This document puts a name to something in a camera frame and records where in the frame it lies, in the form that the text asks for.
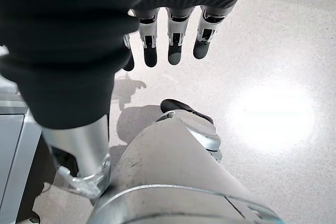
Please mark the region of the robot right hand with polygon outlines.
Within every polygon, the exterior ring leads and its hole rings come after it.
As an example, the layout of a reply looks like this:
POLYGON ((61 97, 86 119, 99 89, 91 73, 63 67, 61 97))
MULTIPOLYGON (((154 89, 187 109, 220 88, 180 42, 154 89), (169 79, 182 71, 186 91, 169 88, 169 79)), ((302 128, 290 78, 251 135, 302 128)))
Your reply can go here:
POLYGON ((157 63, 157 13, 168 13, 168 60, 179 63, 190 14, 200 6, 194 57, 206 56, 238 0, 1 0, 1 75, 17 84, 59 172, 77 194, 100 197, 110 179, 107 130, 114 75, 130 71, 138 31, 157 63))

